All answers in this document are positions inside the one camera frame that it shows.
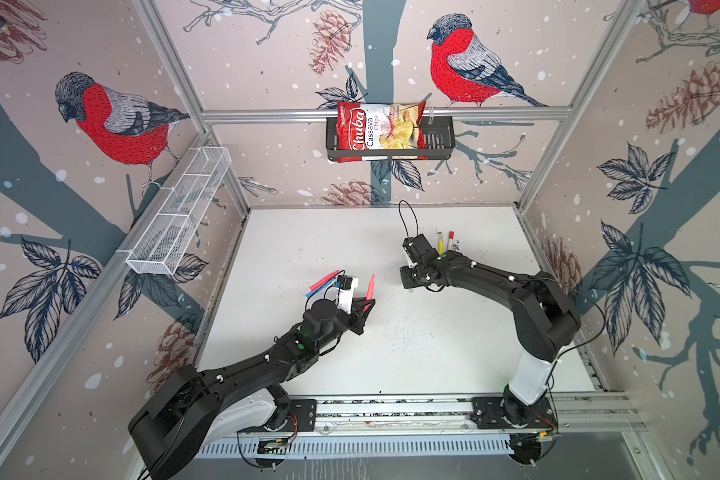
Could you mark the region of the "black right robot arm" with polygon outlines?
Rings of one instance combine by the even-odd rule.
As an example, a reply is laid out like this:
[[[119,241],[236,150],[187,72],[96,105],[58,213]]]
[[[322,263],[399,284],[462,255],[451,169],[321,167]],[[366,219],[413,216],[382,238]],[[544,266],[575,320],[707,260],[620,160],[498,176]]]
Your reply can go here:
[[[580,330],[581,319],[570,297],[545,271],[512,273],[457,251],[440,254],[422,234],[404,239],[402,248],[408,261],[400,269],[404,288],[433,292],[461,288],[511,311],[523,352],[504,388],[501,406],[509,423],[527,424],[543,408],[558,358]]]

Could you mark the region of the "black wall basket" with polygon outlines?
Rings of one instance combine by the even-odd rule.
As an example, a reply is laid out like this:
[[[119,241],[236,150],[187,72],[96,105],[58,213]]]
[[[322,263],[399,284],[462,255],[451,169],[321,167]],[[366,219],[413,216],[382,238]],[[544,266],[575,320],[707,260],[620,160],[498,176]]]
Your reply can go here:
[[[455,134],[451,117],[437,116],[427,118],[420,124],[420,138],[426,143],[424,149],[404,150],[340,150],[337,134],[337,120],[329,118],[326,124],[325,148],[327,157],[332,162],[344,163],[349,158],[361,161],[380,160],[448,160],[455,148]]]

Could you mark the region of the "blue highlighter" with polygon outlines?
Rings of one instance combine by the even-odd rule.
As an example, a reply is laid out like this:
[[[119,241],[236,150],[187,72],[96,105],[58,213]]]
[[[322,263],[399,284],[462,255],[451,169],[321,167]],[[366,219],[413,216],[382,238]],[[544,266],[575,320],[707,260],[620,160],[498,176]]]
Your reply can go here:
[[[318,292],[327,290],[327,289],[330,288],[330,287],[334,287],[334,286],[336,286],[336,284],[337,284],[336,280],[333,280],[333,281],[331,281],[331,282],[323,283],[322,285],[316,287],[314,290],[311,290],[311,291],[306,295],[306,299],[311,299],[311,298],[314,297]]]

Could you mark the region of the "aluminium mounting rail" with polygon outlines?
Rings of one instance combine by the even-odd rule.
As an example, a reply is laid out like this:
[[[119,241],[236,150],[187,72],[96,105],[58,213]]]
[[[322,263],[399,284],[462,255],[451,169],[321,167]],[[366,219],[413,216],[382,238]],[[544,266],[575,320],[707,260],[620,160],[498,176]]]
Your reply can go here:
[[[298,436],[425,435],[467,433],[642,433],[647,430],[627,395],[615,392],[552,393],[548,399],[556,414],[556,430],[481,430],[469,416],[473,397],[497,394],[420,394],[297,396],[315,399],[317,419],[313,432]],[[230,437],[236,432],[262,425],[275,410],[275,402],[265,392],[251,395],[223,411],[213,422],[207,442]]]

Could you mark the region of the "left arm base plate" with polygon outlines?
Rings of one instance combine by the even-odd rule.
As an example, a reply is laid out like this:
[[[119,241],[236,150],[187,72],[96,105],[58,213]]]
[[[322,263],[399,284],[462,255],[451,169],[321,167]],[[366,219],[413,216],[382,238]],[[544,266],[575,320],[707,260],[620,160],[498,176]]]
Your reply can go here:
[[[278,435],[313,432],[317,419],[315,399],[291,399],[288,404],[276,404],[270,418],[262,425],[250,426],[240,433],[272,433]]]

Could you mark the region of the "pink highlighter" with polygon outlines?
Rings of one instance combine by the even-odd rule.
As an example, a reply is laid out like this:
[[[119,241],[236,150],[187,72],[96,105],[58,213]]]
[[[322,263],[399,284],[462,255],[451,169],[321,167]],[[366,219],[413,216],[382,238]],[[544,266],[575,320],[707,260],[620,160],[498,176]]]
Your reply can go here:
[[[312,286],[310,286],[310,289],[309,289],[310,292],[318,290],[319,288],[322,288],[323,285],[328,283],[330,280],[334,279],[339,274],[339,272],[340,272],[340,270],[336,270],[336,271],[332,272],[331,274],[325,276],[318,282],[314,283]]]
[[[374,291],[375,291],[375,274],[372,274],[370,281],[368,283],[365,300],[372,300]]]

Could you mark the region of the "yellow highlighter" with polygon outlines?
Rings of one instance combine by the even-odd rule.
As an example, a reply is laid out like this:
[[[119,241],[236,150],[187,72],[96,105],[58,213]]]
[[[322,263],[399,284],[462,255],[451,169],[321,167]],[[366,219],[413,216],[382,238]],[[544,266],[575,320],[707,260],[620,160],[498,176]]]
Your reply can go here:
[[[437,252],[439,256],[442,256],[445,252],[445,239],[442,231],[437,232]]]

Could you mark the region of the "red cassava chips bag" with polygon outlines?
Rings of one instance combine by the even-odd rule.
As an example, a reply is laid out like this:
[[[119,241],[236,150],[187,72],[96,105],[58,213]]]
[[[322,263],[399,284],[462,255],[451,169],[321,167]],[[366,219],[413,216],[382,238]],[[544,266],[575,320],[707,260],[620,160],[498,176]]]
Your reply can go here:
[[[339,102],[337,139],[339,151],[364,153],[364,156],[337,157],[338,163],[381,160],[370,151],[425,149],[426,140],[420,123],[426,103],[374,104]]]

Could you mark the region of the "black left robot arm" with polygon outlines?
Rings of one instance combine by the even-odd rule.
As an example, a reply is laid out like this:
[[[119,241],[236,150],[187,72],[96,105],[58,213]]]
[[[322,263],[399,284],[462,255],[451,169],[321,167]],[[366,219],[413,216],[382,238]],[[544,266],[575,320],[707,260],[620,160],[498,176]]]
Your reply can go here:
[[[361,335],[374,299],[350,301],[344,311],[331,300],[316,301],[264,352],[237,363],[198,371],[185,365],[174,371],[134,415],[128,431],[151,479],[169,479],[181,471],[208,439],[223,411],[262,390],[275,408],[288,413],[281,385],[311,368],[321,349],[351,331]]]

